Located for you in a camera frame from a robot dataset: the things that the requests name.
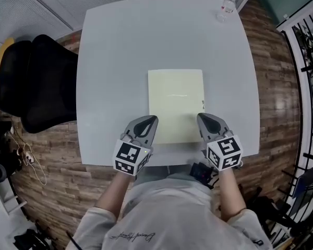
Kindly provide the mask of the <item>person's left forearm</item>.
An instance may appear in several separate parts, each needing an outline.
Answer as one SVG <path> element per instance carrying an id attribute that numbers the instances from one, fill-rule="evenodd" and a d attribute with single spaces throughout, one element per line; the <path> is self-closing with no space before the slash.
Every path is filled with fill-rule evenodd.
<path id="1" fill-rule="evenodd" d="M 111 212 L 117 219 L 119 217 L 128 186 L 132 180 L 133 177 L 131 175 L 118 172 L 111 181 L 110 185 L 96 202 L 95 207 Z"/>

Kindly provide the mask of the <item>black wheeled base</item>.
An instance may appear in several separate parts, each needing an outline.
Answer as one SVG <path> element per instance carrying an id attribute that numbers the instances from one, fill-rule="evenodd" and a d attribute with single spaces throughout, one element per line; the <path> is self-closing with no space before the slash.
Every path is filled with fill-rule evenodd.
<path id="1" fill-rule="evenodd" d="M 40 233 L 27 229 L 22 235 L 14 237 L 13 244 L 18 250 L 51 250 L 49 244 Z"/>

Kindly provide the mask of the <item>grey-blue panel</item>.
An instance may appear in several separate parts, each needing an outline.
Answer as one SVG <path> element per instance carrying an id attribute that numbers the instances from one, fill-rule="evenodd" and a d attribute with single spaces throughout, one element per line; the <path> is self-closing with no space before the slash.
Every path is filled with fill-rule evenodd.
<path id="1" fill-rule="evenodd" d="M 298 178 L 292 198 L 301 195 L 310 185 L 313 185 L 313 168 L 307 170 Z"/>

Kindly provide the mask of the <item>person's white shirt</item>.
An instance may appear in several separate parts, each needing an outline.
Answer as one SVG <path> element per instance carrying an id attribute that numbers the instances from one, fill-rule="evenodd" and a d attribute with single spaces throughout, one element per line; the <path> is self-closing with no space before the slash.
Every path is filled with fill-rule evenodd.
<path id="1" fill-rule="evenodd" d="M 273 250 L 257 215 L 244 209 L 227 222 L 199 182 L 163 179 L 134 186 L 123 217 L 93 207 L 66 250 Z"/>

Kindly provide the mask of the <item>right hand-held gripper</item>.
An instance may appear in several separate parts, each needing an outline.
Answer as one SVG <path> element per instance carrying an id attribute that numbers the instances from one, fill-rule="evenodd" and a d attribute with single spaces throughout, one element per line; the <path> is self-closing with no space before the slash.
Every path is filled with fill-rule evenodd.
<path id="1" fill-rule="evenodd" d="M 217 171 L 242 164 L 243 148 L 239 137 L 237 135 L 224 137 L 229 127 L 223 119 L 212 114 L 199 113 L 197 124 L 203 140 L 212 141 L 207 144 L 206 158 Z"/>

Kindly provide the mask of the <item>black metal railing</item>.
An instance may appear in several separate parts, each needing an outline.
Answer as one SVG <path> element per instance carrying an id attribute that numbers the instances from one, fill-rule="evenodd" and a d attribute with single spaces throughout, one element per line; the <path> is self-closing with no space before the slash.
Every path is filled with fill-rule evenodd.
<path id="1" fill-rule="evenodd" d="M 304 185 L 305 174 L 313 173 L 313 9 L 294 16 L 282 33 L 291 50 L 296 69 L 300 102 L 300 136 L 285 201 L 288 215 L 296 222 L 313 212 L 313 183 Z"/>

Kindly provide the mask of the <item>white power strip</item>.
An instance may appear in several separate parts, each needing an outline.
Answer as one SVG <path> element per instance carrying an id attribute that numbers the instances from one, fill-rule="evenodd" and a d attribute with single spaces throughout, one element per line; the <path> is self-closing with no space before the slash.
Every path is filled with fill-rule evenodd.
<path id="1" fill-rule="evenodd" d="M 23 150 L 23 163 L 28 166 L 28 165 L 33 165 L 35 162 L 35 157 L 34 154 L 31 150 Z"/>

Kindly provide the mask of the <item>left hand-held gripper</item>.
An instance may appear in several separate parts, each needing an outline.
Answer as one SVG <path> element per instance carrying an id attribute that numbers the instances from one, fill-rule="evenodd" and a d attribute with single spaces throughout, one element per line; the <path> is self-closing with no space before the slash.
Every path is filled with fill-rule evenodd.
<path id="1" fill-rule="evenodd" d="M 136 176 L 149 161 L 157 131 L 157 116 L 143 116 L 131 121 L 117 140 L 113 152 L 113 168 Z"/>

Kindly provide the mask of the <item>pale yellow paper sheet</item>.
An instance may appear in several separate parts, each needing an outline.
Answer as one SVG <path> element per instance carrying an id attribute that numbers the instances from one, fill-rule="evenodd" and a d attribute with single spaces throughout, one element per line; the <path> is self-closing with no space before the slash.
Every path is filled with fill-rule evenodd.
<path id="1" fill-rule="evenodd" d="M 203 74 L 199 69 L 148 71 L 149 114 L 159 119 L 154 143 L 196 143 L 196 122 L 204 112 Z"/>

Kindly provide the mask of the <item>person's blue jeans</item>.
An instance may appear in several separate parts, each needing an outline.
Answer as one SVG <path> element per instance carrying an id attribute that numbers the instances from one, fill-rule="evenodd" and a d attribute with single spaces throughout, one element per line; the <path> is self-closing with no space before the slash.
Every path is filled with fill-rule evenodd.
<path id="1" fill-rule="evenodd" d="M 143 167 L 137 174 L 133 186 L 167 178 L 197 182 L 197 180 L 190 175 L 191 168 L 192 165 L 190 164 L 176 166 Z"/>

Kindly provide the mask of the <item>clear plastic water bottle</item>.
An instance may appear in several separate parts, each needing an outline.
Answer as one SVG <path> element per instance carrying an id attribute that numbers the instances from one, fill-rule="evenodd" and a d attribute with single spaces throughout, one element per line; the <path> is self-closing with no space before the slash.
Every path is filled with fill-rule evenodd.
<path id="1" fill-rule="evenodd" d="M 217 20 L 219 22 L 224 22 L 236 8 L 235 4 L 236 0 L 224 0 L 221 9 L 217 13 Z"/>

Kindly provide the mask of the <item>black mesh office chair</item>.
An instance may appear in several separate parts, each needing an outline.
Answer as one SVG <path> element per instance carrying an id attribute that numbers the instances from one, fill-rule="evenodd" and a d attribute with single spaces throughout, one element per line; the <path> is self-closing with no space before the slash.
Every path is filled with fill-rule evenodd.
<path id="1" fill-rule="evenodd" d="M 75 121 L 77 65 L 77 54 L 45 34 L 12 44 L 0 64 L 0 111 L 28 133 Z"/>

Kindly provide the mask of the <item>white low shelf unit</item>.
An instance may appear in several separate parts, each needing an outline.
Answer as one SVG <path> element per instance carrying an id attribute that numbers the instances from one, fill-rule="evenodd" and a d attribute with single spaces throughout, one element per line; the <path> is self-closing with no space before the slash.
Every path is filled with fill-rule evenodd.
<path id="1" fill-rule="evenodd" d="M 7 198 L 4 198 L 0 194 L 0 208 L 4 211 L 7 216 L 12 216 L 19 209 L 22 209 L 25 205 L 27 205 L 27 201 L 20 202 L 18 195 L 12 195 Z"/>

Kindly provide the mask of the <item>black waist device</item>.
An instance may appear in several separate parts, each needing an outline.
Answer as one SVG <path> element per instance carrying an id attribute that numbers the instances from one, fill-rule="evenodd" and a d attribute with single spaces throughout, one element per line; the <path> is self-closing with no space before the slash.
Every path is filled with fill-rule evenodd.
<path id="1" fill-rule="evenodd" d="M 204 163 L 193 163 L 190 171 L 190 176 L 192 176 L 195 180 L 202 183 L 204 186 L 208 187 L 210 190 L 213 189 L 213 186 L 210 185 L 210 181 L 212 180 L 212 172 L 213 168 L 208 167 Z"/>

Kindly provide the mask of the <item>light grey table top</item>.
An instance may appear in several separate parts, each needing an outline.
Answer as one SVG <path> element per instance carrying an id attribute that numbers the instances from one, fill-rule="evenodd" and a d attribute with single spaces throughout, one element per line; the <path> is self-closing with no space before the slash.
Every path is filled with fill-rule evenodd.
<path id="1" fill-rule="evenodd" d="M 259 152 L 254 62 L 236 11 L 221 0 L 125 0 L 89 9 L 80 40 L 76 108 L 82 163 L 111 166 L 128 123 L 149 113 L 148 71 L 199 69 L 207 113 L 239 136 L 244 156 Z"/>

